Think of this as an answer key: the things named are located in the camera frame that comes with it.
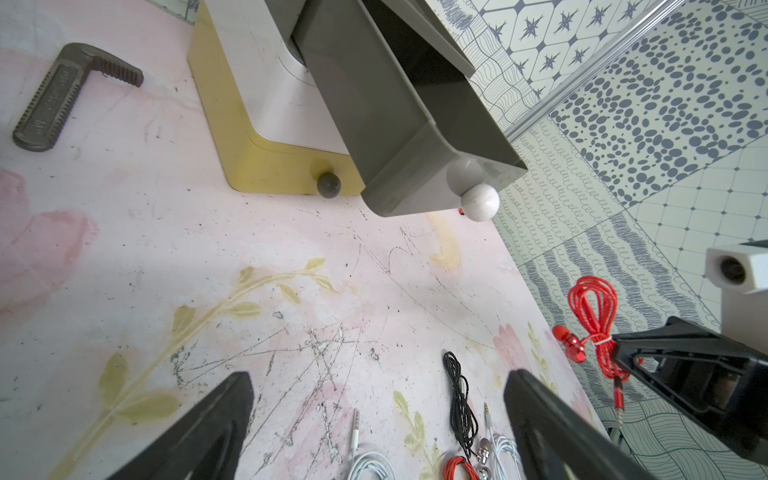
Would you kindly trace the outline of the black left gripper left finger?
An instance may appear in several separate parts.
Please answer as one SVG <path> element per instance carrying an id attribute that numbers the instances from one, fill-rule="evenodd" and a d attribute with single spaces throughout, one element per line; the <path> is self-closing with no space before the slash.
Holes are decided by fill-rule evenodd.
<path id="1" fill-rule="evenodd" d="M 234 372 L 113 479 L 233 479 L 254 402 L 250 375 Z"/>

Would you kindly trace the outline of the black earphones small bundle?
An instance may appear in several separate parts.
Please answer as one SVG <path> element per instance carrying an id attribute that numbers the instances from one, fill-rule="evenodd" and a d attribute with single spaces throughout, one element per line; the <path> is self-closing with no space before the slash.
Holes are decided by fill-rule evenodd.
<path id="1" fill-rule="evenodd" d="M 444 352 L 442 363 L 451 389 L 450 428 L 464 453 L 464 457 L 470 460 L 474 454 L 474 443 L 479 433 L 479 424 L 469 405 L 469 382 L 462 372 L 461 363 L 453 352 Z"/>

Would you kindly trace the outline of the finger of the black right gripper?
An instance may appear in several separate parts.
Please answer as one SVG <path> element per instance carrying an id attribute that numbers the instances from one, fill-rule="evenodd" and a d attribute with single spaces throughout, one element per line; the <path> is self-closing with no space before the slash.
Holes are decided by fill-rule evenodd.
<path id="1" fill-rule="evenodd" d="M 743 459 L 767 463 L 767 356 L 672 316 L 619 334 L 613 360 Z"/>

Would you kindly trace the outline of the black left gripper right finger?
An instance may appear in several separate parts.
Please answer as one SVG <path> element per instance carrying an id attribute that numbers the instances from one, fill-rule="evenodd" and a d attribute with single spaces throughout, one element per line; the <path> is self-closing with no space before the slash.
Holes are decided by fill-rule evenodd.
<path id="1" fill-rule="evenodd" d="M 509 373 L 504 403 L 528 479 L 653 477 L 525 369 Z"/>

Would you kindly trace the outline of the grey top drawer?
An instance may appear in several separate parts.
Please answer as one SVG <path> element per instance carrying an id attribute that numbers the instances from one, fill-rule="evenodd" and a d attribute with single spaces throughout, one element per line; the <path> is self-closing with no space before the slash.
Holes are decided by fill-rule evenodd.
<path id="1" fill-rule="evenodd" d="M 527 170 L 470 84 L 475 69 L 424 1 L 271 1 L 382 217 L 493 218 Z"/>

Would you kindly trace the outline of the red earphones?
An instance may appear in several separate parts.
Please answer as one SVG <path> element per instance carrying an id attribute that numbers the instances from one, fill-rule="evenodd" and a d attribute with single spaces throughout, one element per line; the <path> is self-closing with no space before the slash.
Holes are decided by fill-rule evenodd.
<path id="1" fill-rule="evenodd" d="M 554 326 L 552 334 L 563 346 L 566 357 L 574 363 L 584 363 L 587 359 L 586 345 L 593 345 L 600 371 L 613 383 L 614 433 L 619 433 L 625 410 L 624 383 L 630 378 L 630 373 L 615 360 L 618 342 L 613 339 L 612 328 L 618 312 L 617 292 L 602 278 L 584 276 L 569 290 L 567 300 L 586 336 L 579 337 L 563 325 Z"/>
<path id="2" fill-rule="evenodd" d="M 466 457 L 454 456 L 445 461 L 443 467 L 443 479 L 480 480 L 480 476 Z"/>

